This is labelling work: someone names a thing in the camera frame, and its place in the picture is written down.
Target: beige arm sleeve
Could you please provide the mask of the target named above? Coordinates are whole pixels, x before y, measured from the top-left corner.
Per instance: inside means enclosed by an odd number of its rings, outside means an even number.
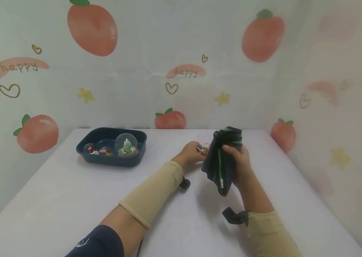
[[[135,219],[149,229],[151,222],[168,197],[181,184],[183,171],[180,165],[170,161],[141,183],[119,202]]]
[[[275,211],[248,213],[247,233],[257,257],[302,257]]]

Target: white tablecloth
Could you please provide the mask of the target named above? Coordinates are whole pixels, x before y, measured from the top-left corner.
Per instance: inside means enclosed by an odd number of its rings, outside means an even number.
[[[213,130],[143,130],[140,165],[119,168],[86,163],[75,146],[90,129],[76,129],[0,213],[0,256],[63,257],[135,186],[188,141],[210,143]],[[251,165],[304,257],[362,257],[362,250],[330,213],[267,132],[243,131]],[[176,192],[145,236],[141,257],[249,256],[243,226],[221,212],[243,210],[232,187],[221,197],[200,171]]]

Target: forearm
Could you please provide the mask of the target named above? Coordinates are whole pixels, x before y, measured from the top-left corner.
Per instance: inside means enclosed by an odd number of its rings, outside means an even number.
[[[167,162],[120,201],[101,222],[101,225],[111,227],[119,235],[125,256],[130,256],[140,243],[152,220],[182,178],[181,166],[175,162]]]
[[[238,185],[244,208],[248,212],[270,213],[274,210],[267,194],[252,171],[248,168],[247,175]]]
[[[248,212],[247,233],[256,256],[301,257],[251,168],[245,183],[239,190]]]

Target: person's left hand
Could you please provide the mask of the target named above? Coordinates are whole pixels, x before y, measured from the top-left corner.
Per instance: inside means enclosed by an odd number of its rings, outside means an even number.
[[[172,159],[172,161],[178,163],[181,168],[185,165],[203,162],[205,160],[205,156],[197,151],[197,147],[201,148],[201,144],[196,141],[189,142],[184,146],[182,151]]]

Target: yellow star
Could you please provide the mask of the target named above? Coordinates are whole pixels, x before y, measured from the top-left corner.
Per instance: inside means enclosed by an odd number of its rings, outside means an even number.
[[[344,170],[345,166],[350,162],[350,157],[344,154],[344,148],[338,147],[331,149],[332,160],[331,164],[338,165],[340,170]]]
[[[221,92],[221,94],[215,98],[215,101],[218,102],[218,106],[226,105],[230,102],[230,94],[225,94]]]
[[[77,94],[78,98],[83,99],[84,103],[87,104],[88,101],[94,101],[94,97],[92,97],[92,92],[89,90],[85,90],[82,87],[79,89],[79,93]]]

